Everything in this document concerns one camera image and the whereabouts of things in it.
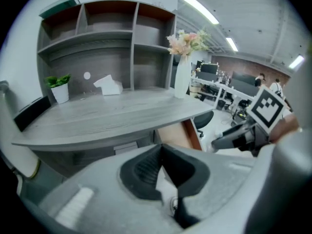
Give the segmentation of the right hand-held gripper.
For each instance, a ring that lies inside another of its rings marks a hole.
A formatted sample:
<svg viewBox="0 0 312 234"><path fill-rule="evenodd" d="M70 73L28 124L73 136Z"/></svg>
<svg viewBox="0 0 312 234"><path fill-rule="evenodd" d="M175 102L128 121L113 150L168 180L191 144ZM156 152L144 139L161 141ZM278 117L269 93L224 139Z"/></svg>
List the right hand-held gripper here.
<svg viewBox="0 0 312 234"><path fill-rule="evenodd" d="M282 98L269 88L261 87L247 108L246 120L213 140L212 148L215 151L238 148L242 152L250 151L253 156L257 156L260 149L270 143L270 133L283 117L285 109L286 103Z"/></svg>

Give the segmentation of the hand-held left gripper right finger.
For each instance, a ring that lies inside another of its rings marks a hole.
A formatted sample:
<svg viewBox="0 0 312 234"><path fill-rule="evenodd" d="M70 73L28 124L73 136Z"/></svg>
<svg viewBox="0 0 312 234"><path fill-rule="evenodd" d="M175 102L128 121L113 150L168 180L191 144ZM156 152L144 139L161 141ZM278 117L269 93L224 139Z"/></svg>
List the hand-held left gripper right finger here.
<svg viewBox="0 0 312 234"><path fill-rule="evenodd" d="M164 229L187 229L204 224L240 189L253 159L160 147L160 165L176 188L173 215L160 221Z"/></svg>

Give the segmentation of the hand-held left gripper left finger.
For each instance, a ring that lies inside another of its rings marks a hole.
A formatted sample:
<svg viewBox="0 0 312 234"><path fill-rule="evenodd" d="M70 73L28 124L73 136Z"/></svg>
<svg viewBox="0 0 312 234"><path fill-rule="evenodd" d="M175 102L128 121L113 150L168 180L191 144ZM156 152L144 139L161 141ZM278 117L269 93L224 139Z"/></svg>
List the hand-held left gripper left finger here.
<svg viewBox="0 0 312 234"><path fill-rule="evenodd" d="M81 234L179 234L170 201L177 189L161 169L161 199L142 200L125 188L120 168L153 146L100 159L52 190L39 207L52 219Z"/></svg>

